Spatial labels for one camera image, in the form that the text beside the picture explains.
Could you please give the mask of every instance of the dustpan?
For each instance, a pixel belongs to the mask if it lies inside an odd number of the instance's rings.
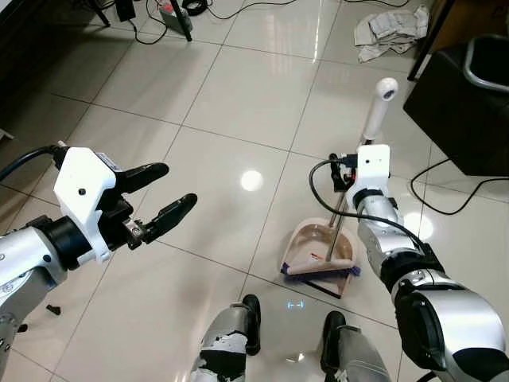
[[[397,91],[398,82],[392,78],[376,84],[359,145],[373,143],[388,103]],[[340,194],[336,205],[342,212],[348,209],[344,195]],[[309,218],[294,229],[282,259],[281,272],[292,280],[305,282],[340,298],[352,275],[359,274],[356,257],[361,247],[357,236],[343,226],[342,216],[333,214],[330,220]]]

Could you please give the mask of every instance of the white broom handle grip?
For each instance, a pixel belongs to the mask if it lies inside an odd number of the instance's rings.
[[[376,84],[375,94],[364,125],[362,141],[372,141],[376,138],[387,113],[389,101],[396,96],[397,92],[398,81],[394,78],[387,77]]]

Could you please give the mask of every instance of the robot leg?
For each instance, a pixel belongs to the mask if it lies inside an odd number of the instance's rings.
[[[192,382],[243,382],[246,354],[260,350],[260,305],[249,294],[217,315],[201,343]]]
[[[346,324],[340,312],[328,314],[323,341],[321,367],[328,375],[327,380],[390,382],[379,352],[360,329]]]

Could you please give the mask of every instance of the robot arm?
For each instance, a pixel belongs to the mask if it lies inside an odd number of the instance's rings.
[[[65,281],[68,271],[90,259],[105,261],[124,244],[135,249],[151,243],[197,201],[195,194],[185,195],[143,224],[131,219],[134,210],[122,194],[165,176],[166,164],[122,171],[105,154],[88,148],[52,147],[51,154],[60,171],[54,190],[63,217],[40,216],[0,238],[0,379],[20,324],[48,291]]]
[[[347,200],[358,214],[402,224],[388,197],[388,165],[388,146],[361,146]],[[359,219],[358,234],[391,294],[403,350],[417,366],[447,382],[509,381],[502,322],[486,300],[448,277],[428,244],[396,227]]]

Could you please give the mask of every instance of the glossy floor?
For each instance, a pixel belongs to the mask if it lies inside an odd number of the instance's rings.
[[[136,4],[140,38],[150,41],[159,24]],[[213,7],[229,14],[242,4],[216,0]],[[352,46],[356,21],[386,9],[297,0],[254,6],[226,21],[203,14],[193,18],[193,43],[168,32],[151,46],[134,42],[126,23],[102,29],[92,18],[5,119],[17,139],[0,147],[2,163],[64,139],[106,152],[123,168],[168,163],[169,176],[129,196],[138,217],[153,217],[185,193],[199,201],[156,243],[71,272],[26,319],[29,331],[17,336],[4,381],[184,382],[208,324],[247,293],[259,296],[263,316],[262,351],[247,363],[250,381],[322,381],[317,351],[334,309],[369,336],[394,381],[420,377],[424,372],[402,354],[390,297],[363,253],[362,274],[341,300],[288,284],[278,271],[296,225],[328,217],[309,191],[309,170],[330,152],[355,149],[372,89],[385,76],[401,89],[380,142],[392,150],[389,187],[405,224],[432,244],[451,276],[496,307],[509,329],[509,182],[483,189],[453,217],[410,194],[408,180],[443,157],[402,110],[413,52],[360,65]],[[87,16],[73,12],[58,14],[59,23]],[[59,215],[56,171],[48,165],[34,162],[0,185],[3,232]],[[327,171],[317,181],[333,202]],[[444,166],[420,179],[417,190],[454,209],[477,181]],[[356,230],[354,220],[346,225]],[[289,310],[288,302],[305,308]],[[47,303],[61,305],[63,314],[52,316]],[[288,361],[299,354],[301,362]]]

